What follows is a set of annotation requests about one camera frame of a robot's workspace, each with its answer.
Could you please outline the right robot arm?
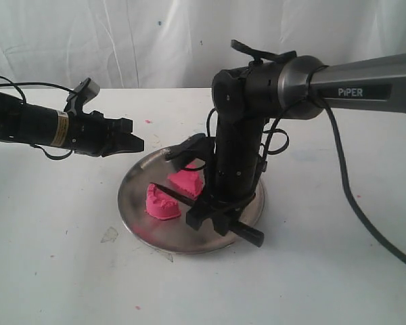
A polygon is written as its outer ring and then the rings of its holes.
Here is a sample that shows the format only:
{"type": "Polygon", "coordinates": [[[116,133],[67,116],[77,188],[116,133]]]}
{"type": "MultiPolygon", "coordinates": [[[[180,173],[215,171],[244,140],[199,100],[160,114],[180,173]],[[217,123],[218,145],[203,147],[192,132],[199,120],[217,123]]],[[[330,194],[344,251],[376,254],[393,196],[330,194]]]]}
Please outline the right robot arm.
{"type": "Polygon", "coordinates": [[[337,66],[312,56],[258,62],[220,71],[212,82],[218,114],[206,185],[186,222],[198,230],[211,219],[218,233],[254,197],[269,153],[263,128],[282,118],[309,120],[324,105],[406,114],[406,53],[337,66]]]}

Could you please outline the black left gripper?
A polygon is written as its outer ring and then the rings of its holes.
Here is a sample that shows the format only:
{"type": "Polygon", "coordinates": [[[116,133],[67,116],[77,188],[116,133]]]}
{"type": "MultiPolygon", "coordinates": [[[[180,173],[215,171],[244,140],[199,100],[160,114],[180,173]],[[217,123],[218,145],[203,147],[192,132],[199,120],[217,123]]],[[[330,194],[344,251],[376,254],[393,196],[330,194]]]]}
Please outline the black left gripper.
{"type": "Polygon", "coordinates": [[[133,135],[133,121],[105,118],[98,111],[91,114],[69,112],[69,149],[94,157],[139,153],[145,150],[143,139],[133,135]]]}

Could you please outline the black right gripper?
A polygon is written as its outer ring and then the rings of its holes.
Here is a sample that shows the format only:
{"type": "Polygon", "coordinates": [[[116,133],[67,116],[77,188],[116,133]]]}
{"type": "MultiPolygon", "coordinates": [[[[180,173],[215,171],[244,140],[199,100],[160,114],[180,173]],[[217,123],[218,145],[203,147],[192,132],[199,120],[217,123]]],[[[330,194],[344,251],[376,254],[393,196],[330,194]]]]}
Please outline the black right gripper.
{"type": "Polygon", "coordinates": [[[265,160],[259,154],[266,119],[245,117],[236,122],[217,115],[210,158],[206,162],[202,199],[186,212],[185,221],[198,231],[211,218],[214,231],[226,236],[240,218],[239,211],[253,199],[265,160]]]}

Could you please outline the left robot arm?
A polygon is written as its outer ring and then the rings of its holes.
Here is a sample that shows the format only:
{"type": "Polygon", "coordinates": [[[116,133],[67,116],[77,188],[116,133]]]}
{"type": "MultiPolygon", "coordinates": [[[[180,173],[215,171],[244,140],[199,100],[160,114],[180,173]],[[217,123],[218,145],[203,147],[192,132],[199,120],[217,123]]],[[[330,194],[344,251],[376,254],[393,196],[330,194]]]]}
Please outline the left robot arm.
{"type": "Polygon", "coordinates": [[[0,142],[49,146],[94,157],[144,151],[144,140],[133,135],[133,121],[83,112],[96,95],[87,89],[72,94],[65,110],[59,111],[0,93],[0,142]]]}

